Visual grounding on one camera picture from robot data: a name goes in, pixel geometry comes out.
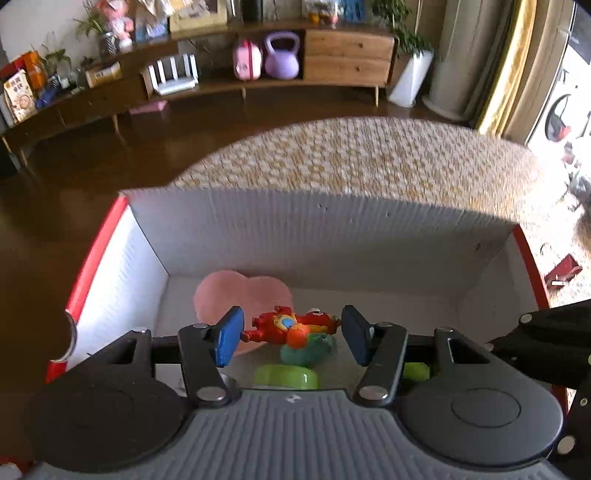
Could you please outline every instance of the wooden tv cabinet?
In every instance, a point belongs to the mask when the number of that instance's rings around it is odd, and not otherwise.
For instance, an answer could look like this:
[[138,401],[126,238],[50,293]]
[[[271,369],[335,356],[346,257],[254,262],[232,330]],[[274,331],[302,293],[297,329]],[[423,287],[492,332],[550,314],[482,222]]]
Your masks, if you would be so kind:
[[[160,96],[156,94],[147,74],[147,66],[162,57],[178,53],[178,42],[206,35],[233,35],[252,38],[270,31],[291,30],[302,38],[298,54],[300,74],[293,80],[277,80],[262,76],[252,82],[236,79],[231,69],[219,70],[200,79],[193,89]],[[7,149],[18,154],[27,166],[24,147],[57,135],[67,129],[110,116],[118,132],[117,114],[159,100],[178,100],[194,95],[240,91],[246,98],[251,88],[294,85],[339,85],[371,87],[378,104],[379,89],[393,83],[396,39],[387,31],[364,24],[344,24],[336,28],[314,25],[306,20],[286,20],[200,28],[169,35],[135,46],[103,63],[119,61],[123,77],[76,95],[66,95],[36,115],[4,132]]]

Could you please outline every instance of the red toy figure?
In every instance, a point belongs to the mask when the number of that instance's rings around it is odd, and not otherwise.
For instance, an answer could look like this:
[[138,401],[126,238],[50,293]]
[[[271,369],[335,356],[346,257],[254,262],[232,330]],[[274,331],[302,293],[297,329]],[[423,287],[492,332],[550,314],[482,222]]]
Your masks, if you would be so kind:
[[277,345],[286,343],[291,348],[304,348],[309,333],[334,335],[339,321],[319,309],[312,309],[299,316],[289,307],[275,307],[275,312],[263,313],[252,319],[256,330],[241,333],[243,342],[269,342]]

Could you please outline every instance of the wooden drawer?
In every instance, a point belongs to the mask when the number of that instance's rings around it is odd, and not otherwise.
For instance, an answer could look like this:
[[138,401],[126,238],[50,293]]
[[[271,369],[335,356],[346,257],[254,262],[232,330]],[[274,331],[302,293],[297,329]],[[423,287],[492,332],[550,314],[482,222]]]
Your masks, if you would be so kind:
[[392,37],[326,30],[306,31],[306,55],[391,61],[393,49]]
[[335,85],[383,86],[390,62],[306,55],[304,80]]
[[49,106],[23,123],[7,130],[4,137],[14,153],[25,145],[51,137],[62,130],[64,130],[64,124],[61,121],[60,112],[55,106]]
[[95,118],[121,113],[148,99],[141,75],[106,83],[80,92],[59,103],[66,125],[79,125]]

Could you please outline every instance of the yellow curtain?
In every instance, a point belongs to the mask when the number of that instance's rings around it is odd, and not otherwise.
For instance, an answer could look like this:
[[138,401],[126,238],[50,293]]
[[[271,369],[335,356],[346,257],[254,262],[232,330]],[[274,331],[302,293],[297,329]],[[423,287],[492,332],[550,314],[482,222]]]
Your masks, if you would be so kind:
[[536,2],[537,0],[515,0],[501,62],[476,124],[476,130],[481,134],[500,137],[505,131],[530,48]]

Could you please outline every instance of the wooden floor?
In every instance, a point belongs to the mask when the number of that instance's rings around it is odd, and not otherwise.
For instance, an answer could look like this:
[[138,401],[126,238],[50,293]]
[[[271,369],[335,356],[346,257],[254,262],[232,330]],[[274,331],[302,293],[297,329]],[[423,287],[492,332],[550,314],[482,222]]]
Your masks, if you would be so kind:
[[18,415],[43,384],[50,358],[69,344],[63,309],[118,190],[160,186],[191,164],[273,127],[340,116],[439,120],[419,106],[396,108],[372,89],[299,87],[189,99],[162,113],[103,119],[37,145],[33,175],[0,181],[0,456],[30,458]]

